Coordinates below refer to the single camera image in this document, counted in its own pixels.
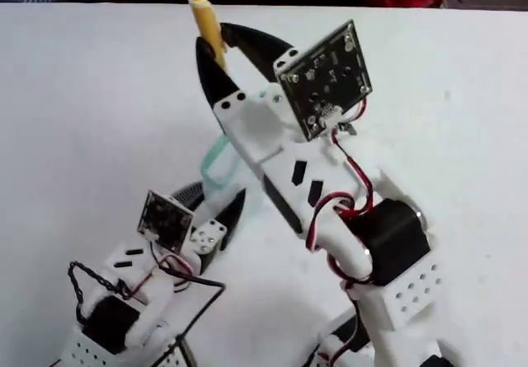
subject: white wire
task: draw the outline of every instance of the white wire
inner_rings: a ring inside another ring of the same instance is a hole
[[[357,105],[357,107],[358,107],[358,108],[357,108],[357,111],[356,111],[356,113],[355,113],[353,116],[348,117],[346,120],[339,121],[339,122],[341,122],[341,123],[349,123],[349,122],[353,122],[353,121],[357,120],[358,117],[359,117],[359,115],[360,115],[360,113],[361,113],[361,111],[363,110],[363,106],[364,106],[364,105],[365,105],[365,99],[363,99],[363,100],[360,102],[360,104]]]

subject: red wire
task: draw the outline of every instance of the red wire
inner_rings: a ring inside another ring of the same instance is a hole
[[[357,112],[356,118],[354,118],[354,121],[359,120],[364,114],[366,110],[366,97],[361,101],[361,108]]]
[[[317,352],[317,356],[319,356],[324,361],[329,361],[330,360],[330,357],[326,353]]]
[[[336,146],[339,147],[339,149],[345,154],[346,159],[348,163],[354,168],[354,170],[357,173],[357,176],[361,179],[363,184],[366,188],[366,202],[365,205],[359,209],[359,210],[348,210],[343,212],[344,218],[349,218],[351,216],[365,213],[367,210],[372,209],[372,206],[374,205],[374,187],[372,186],[372,181],[370,181],[369,177],[363,172],[363,169],[358,165],[356,161],[354,161],[354,158],[352,158],[348,153],[344,150],[343,147],[339,144],[336,138],[337,135],[337,129],[334,129],[331,133],[331,139],[332,143],[334,143]]]
[[[335,200],[336,198],[342,198],[342,199],[348,199],[352,202],[352,207],[354,207],[354,197],[352,194],[345,192],[345,191],[336,191],[331,192],[328,195],[325,195],[319,202],[315,205],[315,209],[313,210],[313,217],[312,221],[310,222],[309,229],[308,229],[308,235],[306,236],[306,248],[310,251],[314,250],[314,246],[316,243],[316,234],[315,234],[315,221],[319,214],[319,212],[323,209],[323,207],[328,204],[330,201]]]

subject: black slot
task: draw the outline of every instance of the black slot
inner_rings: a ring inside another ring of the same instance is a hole
[[[115,268],[125,268],[127,266],[132,266],[132,261],[118,261],[114,264]]]
[[[143,249],[129,249],[125,252],[125,254],[127,256],[137,256],[139,254],[143,254],[144,253],[144,250]]]

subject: white surface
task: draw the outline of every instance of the white surface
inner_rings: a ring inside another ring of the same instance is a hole
[[[427,190],[474,365],[527,365],[528,15],[219,15],[299,46],[354,18],[374,87],[358,130]],[[219,127],[201,95],[186,7],[2,5],[0,25],[0,365],[46,366],[74,319],[68,261],[100,265],[134,231],[147,189],[198,178]],[[240,85],[264,86],[232,56]],[[209,270],[229,287],[190,335],[201,365],[294,365],[349,304],[323,254],[306,252],[269,205],[259,218]],[[206,294],[186,295],[182,324]]]

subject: electronic component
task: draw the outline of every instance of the electronic component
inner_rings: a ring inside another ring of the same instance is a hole
[[[171,196],[149,191],[138,232],[171,252],[178,253],[193,218],[194,213]]]
[[[354,22],[349,21],[277,74],[308,141],[337,124],[372,92]]]
[[[345,222],[370,251],[375,285],[389,284],[431,251],[417,213],[401,200],[386,198]]]

